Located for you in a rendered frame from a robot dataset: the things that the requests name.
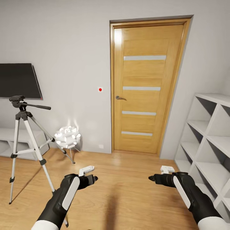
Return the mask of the camera tripod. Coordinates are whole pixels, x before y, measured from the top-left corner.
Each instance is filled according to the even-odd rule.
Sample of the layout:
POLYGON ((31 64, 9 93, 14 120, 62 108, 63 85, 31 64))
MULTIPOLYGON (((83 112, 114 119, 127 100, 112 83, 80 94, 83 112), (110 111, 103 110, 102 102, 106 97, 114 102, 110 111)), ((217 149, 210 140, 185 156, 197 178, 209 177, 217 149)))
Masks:
MULTIPOLYGON (((18 156, 18 154, 24 154, 24 153, 28 153, 28 152, 36 152, 39 162, 40 164, 43 166, 43 169, 45 171, 45 174, 47 176, 47 179, 49 181, 49 184, 51 186, 52 189, 52 194, 55 194, 55 192, 57 191, 57 189, 55 190, 53 187, 53 184, 51 182, 51 179, 49 177, 48 171, 46 169, 46 160, 42 157, 42 154, 40 152, 40 149, 42 147, 44 147, 45 145, 47 145, 49 142, 54 142, 59 149, 61 149, 63 151, 63 153, 75 164, 75 162, 66 154, 67 152, 63 150, 63 148, 60 147, 60 145, 55 141, 55 139, 42 127, 42 125, 34 118, 34 116, 31 114, 31 112, 26 111, 26 107, 27 106, 34 106, 37 108, 42 108, 42 109, 46 109, 46 110, 51 110, 51 107, 49 106, 40 106, 40 105, 33 105, 33 104, 27 104, 26 102, 24 102, 25 96, 13 96, 9 99, 9 101, 11 101, 12 105, 15 108, 19 108, 20 112, 18 114, 16 114, 16 125, 15 125, 15 137, 14 137, 14 149, 13 149, 13 153, 11 154, 11 158, 13 158, 13 167, 12 167, 12 177, 10 178, 10 183, 11 183, 11 196, 10 196, 10 202, 9 204, 12 203, 12 194, 13 194, 13 184, 14 184, 14 180, 15 180, 15 164, 16 164, 16 158, 18 156), (21 102, 22 101, 22 102, 21 102), (28 121, 28 117, 30 117, 36 124, 37 126, 50 138, 48 141, 46 141, 45 143, 43 143, 41 146, 38 146, 36 139, 34 137, 34 134, 32 132, 30 123, 28 121), (23 119, 25 126, 27 128, 27 131, 30 135, 31 141, 33 143, 34 149, 29 149, 29 150, 22 150, 22 151, 17 151, 17 147, 18 147, 18 136, 19 136, 19 124, 20 124, 20 118, 23 119)), ((65 225, 66 227, 69 226, 66 218, 64 219, 65 221, 65 225)))

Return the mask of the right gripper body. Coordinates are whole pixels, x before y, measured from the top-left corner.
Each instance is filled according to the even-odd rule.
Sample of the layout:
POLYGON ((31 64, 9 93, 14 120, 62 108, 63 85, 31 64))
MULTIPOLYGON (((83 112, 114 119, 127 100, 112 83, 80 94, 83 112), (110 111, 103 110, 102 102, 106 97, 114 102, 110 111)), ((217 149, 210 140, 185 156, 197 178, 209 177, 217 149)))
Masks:
POLYGON ((169 174, 154 174, 155 175, 155 183, 156 184, 161 184, 164 186, 169 186, 168 181, 167 181, 167 176, 169 174))

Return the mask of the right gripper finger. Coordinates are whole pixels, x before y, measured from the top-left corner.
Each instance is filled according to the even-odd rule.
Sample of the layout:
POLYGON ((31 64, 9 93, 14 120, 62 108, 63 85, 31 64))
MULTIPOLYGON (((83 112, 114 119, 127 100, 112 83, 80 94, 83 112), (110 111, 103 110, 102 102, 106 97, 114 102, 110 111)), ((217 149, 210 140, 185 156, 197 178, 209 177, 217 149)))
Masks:
POLYGON ((155 175, 149 176, 149 179, 152 180, 152 181, 155 181, 155 175))

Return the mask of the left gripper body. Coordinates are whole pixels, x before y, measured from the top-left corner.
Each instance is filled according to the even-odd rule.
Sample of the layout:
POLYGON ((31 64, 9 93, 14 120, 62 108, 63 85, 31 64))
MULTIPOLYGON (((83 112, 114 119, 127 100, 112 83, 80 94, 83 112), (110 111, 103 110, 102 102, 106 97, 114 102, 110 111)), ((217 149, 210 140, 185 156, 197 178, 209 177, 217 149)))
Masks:
POLYGON ((93 175, 79 176, 79 177, 83 178, 83 180, 84 180, 84 185, 82 186, 82 189, 86 188, 87 186, 91 186, 92 184, 94 184, 93 175))

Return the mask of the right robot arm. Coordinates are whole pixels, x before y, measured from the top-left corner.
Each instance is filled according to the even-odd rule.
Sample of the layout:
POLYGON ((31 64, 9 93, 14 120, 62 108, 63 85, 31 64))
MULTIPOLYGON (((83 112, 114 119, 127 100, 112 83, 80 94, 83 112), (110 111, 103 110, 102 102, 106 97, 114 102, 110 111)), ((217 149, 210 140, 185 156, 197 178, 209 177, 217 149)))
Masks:
POLYGON ((174 172, 172 166, 162 166, 160 170, 161 174, 149 176, 149 179, 156 184, 176 187, 200 230, 230 230, 214 208, 210 197, 195 185, 194 179, 187 172, 174 172))

